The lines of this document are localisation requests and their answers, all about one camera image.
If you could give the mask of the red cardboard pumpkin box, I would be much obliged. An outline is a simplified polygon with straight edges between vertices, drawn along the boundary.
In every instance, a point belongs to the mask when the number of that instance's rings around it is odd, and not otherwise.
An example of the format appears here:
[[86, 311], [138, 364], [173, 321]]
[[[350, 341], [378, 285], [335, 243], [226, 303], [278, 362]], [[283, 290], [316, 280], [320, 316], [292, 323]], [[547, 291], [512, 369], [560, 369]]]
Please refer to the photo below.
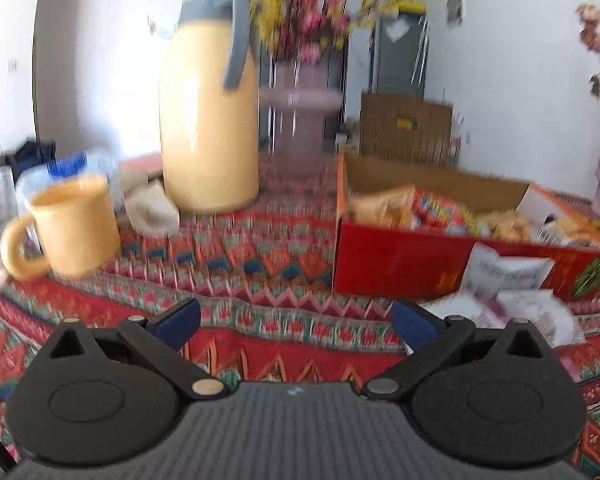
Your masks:
[[[592, 238], [591, 247], [509, 242], [440, 230], [392, 230], [356, 223], [351, 194], [372, 194], [401, 185], [452, 198], [477, 214], [516, 209], [538, 223], [568, 218]], [[545, 188], [532, 182], [468, 174], [453, 167], [409, 165], [373, 156], [337, 158], [337, 231], [332, 288], [340, 294], [434, 299], [460, 287], [477, 244], [502, 257], [547, 258], [554, 266], [543, 285], [560, 299], [592, 298], [600, 288], [600, 232]]]

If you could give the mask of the yellow box on fridge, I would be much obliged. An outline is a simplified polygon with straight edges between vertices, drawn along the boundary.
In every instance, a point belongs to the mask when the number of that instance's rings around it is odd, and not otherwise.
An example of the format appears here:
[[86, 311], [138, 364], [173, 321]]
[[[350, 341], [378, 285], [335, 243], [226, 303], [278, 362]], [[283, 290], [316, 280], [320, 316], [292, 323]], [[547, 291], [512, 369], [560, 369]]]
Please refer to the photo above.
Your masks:
[[402, 0], [398, 5], [400, 13], [411, 13], [411, 14], [426, 14], [427, 5], [426, 3], [414, 1], [414, 0]]

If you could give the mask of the white grey crumpled packet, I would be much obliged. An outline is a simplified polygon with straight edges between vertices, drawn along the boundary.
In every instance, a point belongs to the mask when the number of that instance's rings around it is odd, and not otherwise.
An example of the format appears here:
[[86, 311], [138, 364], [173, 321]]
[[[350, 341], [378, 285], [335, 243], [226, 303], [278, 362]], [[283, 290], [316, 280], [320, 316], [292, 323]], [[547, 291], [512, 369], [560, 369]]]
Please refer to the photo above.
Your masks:
[[512, 318], [526, 318], [552, 348], [586, 341], [577, 318], [548, 289], [503, 290], [489, 299], [479, 299], [472, 292], [460, 290], [426, 302], [424, 308], [438, 318], [464, 316], [478, 328], [504, 328]]

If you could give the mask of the grey refrigerator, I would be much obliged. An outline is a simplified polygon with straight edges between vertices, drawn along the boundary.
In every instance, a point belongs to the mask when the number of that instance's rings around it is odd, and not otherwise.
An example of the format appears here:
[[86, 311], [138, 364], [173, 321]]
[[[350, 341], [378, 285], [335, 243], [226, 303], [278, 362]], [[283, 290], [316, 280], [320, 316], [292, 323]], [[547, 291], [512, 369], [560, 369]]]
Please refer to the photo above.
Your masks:
[[429, 50], [426, 13], [400, 11], [377, 19], [370, 50], [370, 92], [422, 99]]

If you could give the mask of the yellow thermos jug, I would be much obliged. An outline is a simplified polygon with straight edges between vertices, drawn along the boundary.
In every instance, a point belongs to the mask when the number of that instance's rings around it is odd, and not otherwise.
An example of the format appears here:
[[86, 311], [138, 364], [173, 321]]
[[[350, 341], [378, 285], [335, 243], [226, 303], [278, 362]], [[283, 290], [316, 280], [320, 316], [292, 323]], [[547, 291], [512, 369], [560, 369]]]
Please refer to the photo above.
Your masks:
[[252, 204], [259, 130], [249, 0], [182, 0], [158, 76], [166, 196], [185, 211]]

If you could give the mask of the white pouch near box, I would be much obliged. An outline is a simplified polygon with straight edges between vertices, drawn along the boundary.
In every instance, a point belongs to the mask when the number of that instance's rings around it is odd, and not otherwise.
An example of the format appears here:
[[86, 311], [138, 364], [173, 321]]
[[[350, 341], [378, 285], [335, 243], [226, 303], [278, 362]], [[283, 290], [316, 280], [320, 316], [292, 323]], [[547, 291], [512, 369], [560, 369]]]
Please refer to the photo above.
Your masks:
[[486, 299], [504, 290], [537, 290], [554, 264], [551, 258], [503, 257], [495, 249], [475, 244], [460, 288]]

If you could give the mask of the orange white chip packet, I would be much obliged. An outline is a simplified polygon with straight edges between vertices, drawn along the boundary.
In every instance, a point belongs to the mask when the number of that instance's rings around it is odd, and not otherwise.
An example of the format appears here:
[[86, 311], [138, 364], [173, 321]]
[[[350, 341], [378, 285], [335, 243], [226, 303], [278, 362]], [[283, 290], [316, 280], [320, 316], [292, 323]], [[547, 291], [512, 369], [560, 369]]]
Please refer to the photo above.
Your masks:
[[479, 220], [486, 224], [491, 236], [497, 240], [515, 243], [532, 241], [533, 223], [514, 210], [490, 212], [490, 214], [480, 216]]

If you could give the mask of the red blue snack bag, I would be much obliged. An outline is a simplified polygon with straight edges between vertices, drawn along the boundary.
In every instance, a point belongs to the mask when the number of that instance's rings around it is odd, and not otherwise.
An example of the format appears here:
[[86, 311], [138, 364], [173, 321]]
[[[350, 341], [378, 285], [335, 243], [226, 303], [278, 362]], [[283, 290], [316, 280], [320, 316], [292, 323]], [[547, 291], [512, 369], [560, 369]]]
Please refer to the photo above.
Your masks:
[[416, 190], [412, 211], [419, 224], [425, 228], [448, 233], [467, 233], [469, 231], [469, 211], [452, 198]]

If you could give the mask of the patterned red tablecloth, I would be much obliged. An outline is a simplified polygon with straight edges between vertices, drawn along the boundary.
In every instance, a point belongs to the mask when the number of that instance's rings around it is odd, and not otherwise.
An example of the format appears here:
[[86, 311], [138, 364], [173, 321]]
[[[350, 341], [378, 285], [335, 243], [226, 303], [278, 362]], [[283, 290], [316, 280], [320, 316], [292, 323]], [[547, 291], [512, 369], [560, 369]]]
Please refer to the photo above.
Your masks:
[[[600, 479], [600, 306], [552, 348], [461, 315], [413, 352], [394, 300], [332, 288], [337, 213], [196, 217], [121, 235], [105, 269], [0, 297], [9, 479]], [[180, 351], [146, 324], [200, 303]]]

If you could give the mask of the orange cracker packet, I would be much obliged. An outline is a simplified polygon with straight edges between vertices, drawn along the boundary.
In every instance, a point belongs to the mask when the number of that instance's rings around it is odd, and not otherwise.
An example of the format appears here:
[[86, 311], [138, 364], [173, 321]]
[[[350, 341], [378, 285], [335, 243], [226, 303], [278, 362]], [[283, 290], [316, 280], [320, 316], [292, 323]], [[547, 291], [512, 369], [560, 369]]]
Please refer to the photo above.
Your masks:
[[413, 212], [416, 188], [402, 185], [378, 193], [351, 195], [350, 216], [364, 226], [385, 229], [412, 230], [418, 227]]

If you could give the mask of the dark bag on floor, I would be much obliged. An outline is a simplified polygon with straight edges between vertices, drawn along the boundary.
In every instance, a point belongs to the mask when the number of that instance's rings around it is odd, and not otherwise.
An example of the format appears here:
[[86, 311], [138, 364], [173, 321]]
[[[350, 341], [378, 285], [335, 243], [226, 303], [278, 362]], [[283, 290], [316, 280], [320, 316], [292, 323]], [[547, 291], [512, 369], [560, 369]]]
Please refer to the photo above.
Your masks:
[[17, 181], [23, 171], [41, 166], [56, 159], [56, 143], [27, 140], [14, 152], [0, 154], [0, 168], [12, 170]]

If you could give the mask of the yellow ceramic mug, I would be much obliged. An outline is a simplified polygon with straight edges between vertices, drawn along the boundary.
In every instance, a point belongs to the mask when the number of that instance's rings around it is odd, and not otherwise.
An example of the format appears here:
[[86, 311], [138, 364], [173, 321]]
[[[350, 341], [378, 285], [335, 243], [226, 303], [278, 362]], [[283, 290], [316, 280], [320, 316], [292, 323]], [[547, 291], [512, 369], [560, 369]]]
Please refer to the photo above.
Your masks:
[[[42, 255], [23, 255], [27, 227], [34, 226]], [[9, 222], [0, 240], [6, 271], [18, 281], [48, 272], [65, 278], [89, 274], [114, 258], [121, 248], [109, 185], [101, 176], [76, 177], [36, 194], [29, 211]]]

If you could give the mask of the brown wooden chair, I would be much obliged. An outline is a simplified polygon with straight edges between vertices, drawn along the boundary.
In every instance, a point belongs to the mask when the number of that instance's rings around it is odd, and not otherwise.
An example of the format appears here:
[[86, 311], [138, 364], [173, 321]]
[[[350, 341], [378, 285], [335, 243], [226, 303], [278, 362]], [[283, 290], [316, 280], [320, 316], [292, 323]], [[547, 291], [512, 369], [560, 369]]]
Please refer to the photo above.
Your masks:
[[449, 165], [451, 107], [392, 93], [363, 93], [360, 153], [428, 166]]

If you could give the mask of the blue capped plastic bottle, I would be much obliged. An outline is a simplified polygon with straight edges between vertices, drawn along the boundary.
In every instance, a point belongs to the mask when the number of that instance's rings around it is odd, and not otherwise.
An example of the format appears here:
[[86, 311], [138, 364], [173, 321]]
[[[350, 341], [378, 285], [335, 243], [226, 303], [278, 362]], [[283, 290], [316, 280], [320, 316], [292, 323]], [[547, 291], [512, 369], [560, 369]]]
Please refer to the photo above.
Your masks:
[[63, 180], [87, 174], [107, 180], [114, 209], [119, 210], [123, 206], [119, 161], [104, 151], [87, 151], [24, 170], [15, 186], [18, 212], [27, 212], [30, 201], [38, 192]]

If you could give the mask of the dried pink roses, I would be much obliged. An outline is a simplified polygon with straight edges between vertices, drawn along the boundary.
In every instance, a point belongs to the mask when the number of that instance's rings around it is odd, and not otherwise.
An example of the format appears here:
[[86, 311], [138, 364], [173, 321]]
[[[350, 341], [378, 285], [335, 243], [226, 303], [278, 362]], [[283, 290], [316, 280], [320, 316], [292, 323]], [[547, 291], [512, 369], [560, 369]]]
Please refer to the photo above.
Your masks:
[[[593, 3], [580, 3], [574, 11], [579, 25], [579, 41], [585, 50], [596, 57], [600, 66], [600, 8]], [[600, 101], [600, 69], [588, 81], [590, 95]]]

